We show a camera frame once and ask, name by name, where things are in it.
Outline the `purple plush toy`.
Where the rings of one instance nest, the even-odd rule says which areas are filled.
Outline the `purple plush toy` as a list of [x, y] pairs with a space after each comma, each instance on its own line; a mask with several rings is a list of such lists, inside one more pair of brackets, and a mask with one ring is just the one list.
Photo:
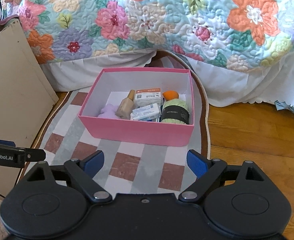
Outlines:
[[101, 109], [100, 114], [98, 115], [98, 118], [104, 118], [104, 119], [119, 119], [119, 116], [116, 115], [116, 111], [118, 110], [117, 105], [113, 104], [106, 104], [104, 108]]

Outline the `green yarn ball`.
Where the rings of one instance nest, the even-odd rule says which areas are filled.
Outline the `green yarn ball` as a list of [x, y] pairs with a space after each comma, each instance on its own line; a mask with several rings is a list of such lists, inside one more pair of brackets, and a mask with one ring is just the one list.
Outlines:
[[189, 124], [190, 113], [184, 100], [172, 99], [165, 101], [161, 111], [161, 122], [168, 124]]

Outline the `foundation bottle gold cap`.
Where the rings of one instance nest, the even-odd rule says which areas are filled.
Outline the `foundation bottle gold cap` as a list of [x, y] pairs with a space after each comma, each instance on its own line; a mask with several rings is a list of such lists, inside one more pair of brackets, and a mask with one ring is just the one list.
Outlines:
[[130, 120], [130, 115], [135, 109], [134, 98], [135, 90], [131, 89], [127, 97], [121, 101], [121, 104], [116, 111], [116, 116], [121, 119]]

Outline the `white tissue pack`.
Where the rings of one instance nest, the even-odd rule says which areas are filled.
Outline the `white tissue pack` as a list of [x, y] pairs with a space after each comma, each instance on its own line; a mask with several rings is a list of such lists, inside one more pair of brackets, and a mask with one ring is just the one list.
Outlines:
[[135, 121], [150, 121], [157, 118], [160, 118], [160, 107], [157, 103], [136, 108], [130, 115], [130, 119]]

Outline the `orange makeup sponge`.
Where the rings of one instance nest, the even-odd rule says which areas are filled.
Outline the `orange makeup sponge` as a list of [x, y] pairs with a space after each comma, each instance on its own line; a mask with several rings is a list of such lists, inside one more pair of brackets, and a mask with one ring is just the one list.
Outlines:
[[166, 101], [170, 101], [173, 99], [179, 99], [179, 94], [174, 90], [167, 90], [167, 91], [163, 92], [163, 98]]

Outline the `clear floss pick box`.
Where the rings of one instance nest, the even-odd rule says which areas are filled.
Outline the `clear floss pick box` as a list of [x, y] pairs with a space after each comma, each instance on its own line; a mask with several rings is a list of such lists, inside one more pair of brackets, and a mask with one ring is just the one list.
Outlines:
[[144, 107], [151, 104], [163, 104], [163, 96], [160, 88], [147, 88], [136, 90], [134, 103], [137, 107]]

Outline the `checkered cartoon rug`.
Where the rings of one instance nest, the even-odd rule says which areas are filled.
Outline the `checkered cartoon rug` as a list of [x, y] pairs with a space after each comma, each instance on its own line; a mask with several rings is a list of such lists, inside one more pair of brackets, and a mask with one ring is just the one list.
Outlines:
[[76, 111], [90, 89], [67, 93], [50, 116], [37, 147], [45, 150], [46, 161], [61, 165], [70, 158], [84, 159], [96, 150], [105, 156], [103, 168], [94, 180], [110, 193], [175, 193], [195, 181], [187, 167], [186, 153], [196, 150], [210, 157], [209, 106], [199, 78], [192, 76], [196, 125], [186, 146], [157, 146], [94, 138]]

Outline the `beige wooden cabinet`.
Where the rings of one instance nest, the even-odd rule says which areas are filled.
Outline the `beige wooden cabinet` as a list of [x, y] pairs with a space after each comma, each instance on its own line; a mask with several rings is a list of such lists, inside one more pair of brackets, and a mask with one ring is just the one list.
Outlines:
[[58, 102], [18, 20], [0, 32], [0, 140], [30, 148]]

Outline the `floral quilt bedspread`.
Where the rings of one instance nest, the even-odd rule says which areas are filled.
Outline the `floral quilt bedspread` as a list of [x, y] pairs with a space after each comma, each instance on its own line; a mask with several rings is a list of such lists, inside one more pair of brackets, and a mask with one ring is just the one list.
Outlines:
[[238, 72], [294, 51], [294, 0], [1, 0], [40, 64], [166, 49]]

